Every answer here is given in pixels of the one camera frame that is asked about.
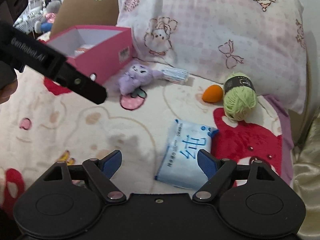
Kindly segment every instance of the stuffed animal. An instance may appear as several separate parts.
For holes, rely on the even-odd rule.
[[[154,79],[163,77],[162,71],[152,70],[148,66],[136,62],[118,80],[119,90],[122,95],[132,93],[136,88],[150,84]]]
[[[44,0],[44,17],[35,23],[36,33],[46,33],[52,28],[56,15],[60,9],[61,0]]]

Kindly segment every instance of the purple fabric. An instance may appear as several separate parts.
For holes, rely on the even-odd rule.
[[[281,178],[290,185],[293,179],[291,150],[294,146],[291,136],[290,118],[283,105],[272,95],[263,96],[277,112],[282,130]]]
[[[154,79],[163,77],[163,72],[152,70],[148,66],[134,62],[134,65],[118,80],[119,90],[122,95],[132,93],[136,88],[150,84]]]

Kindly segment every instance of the strawberry print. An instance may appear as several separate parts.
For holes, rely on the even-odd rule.
[[[121,95],[120,105],[123,109],[133,111],[140,108],[144,104],[146,98],[147,93],[141,88],[137,88],[129,95]]]
[[[31,129],[31,126],[32,126],[32,122],[29,118],[23,118],[21,121],[20,121],[20,125],[19,125],[19,128],[20,129],[23,129],[23,130],[30,130]]]
[[[9,168],[4,171],[0,167],[0,208],[13,219],[13,206],[25,191],[25,183],[21,173]]]
[[[131,12],[134,8],[139,5],[140,0],[126,0],[124,2],[124,10]]]

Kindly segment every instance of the barcode sticker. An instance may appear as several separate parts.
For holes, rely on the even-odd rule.
[[[126,47],[125,49],[119,51],[119,61],[124,62],[129,58],[130,55],[130,49],[129,47]]]

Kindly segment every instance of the cardboard box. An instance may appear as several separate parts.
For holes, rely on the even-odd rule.
[[[132,61],[130,28],[77,25],[50,37],[46,44],[66,55],[68,63],[100,85]],[[75,51],[83,45],[93,47],[77,55]]]

